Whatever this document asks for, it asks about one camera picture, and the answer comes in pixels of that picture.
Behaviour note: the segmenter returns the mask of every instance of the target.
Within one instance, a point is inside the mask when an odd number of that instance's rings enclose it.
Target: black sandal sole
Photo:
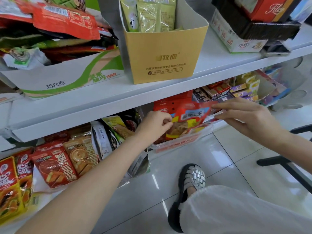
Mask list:
[[[178,197],[177,201],[173,203],[173,205],[171,206],[169,213],[168,213],[168,223],[169,223],[170,227],[178,233],[184,233],[181,229],[181,226],[180,226],[179,206],[183,201],[183,195],[184,195],[183,187],[184,187],[185,174],[186,174],[186,172],[190,166],[198,166],[198,165],[194,164],[194,163],[189,163],[182,168],[180,175],[179,175],[179,182],[178,182],[179,197]]]

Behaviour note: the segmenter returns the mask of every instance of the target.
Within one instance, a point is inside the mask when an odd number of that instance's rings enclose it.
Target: white shelf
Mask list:
[[[7,126],[21,141],[27,142],[235,75],[307,55],[312,53],[312,27],[303,24],[296,38],[287,41],[287,45],[293,50],[287,57],[262,58],[259,53],[230,54],[213,30],[208,28],[192,77],[139,85],[133,84],[129,60],[125,46],[122,45],[126,76],[37,101],[28,98],[16,100],[12,104]]]

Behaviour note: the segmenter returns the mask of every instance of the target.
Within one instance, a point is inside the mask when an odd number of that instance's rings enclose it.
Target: left hand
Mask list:
[[[169,113],[150,111],[138,126],[135,136],[140,137],[149,146],[172,127],[171,121],[172,117]]]

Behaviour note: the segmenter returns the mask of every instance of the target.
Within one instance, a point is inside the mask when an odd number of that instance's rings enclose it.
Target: yellow cardboard box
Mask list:
[[[177,0],[175,29],[181,31],[128,32],[120,2],[119,11],[135,84],[193,75],[209,23],[185,0]]]

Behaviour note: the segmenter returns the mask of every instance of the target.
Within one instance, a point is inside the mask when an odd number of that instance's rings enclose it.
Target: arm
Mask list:
[[[132,162],[172,126],[170,121],[170,114],[150,112],[134,136],[72,183],[16,233],[90,233]]]
[[[234,98],[215,104],[213,108],[225,110],[215,118],[226,121],[245,136],[312,174],[312,143],[283,129],[266,107],[243,98]]]

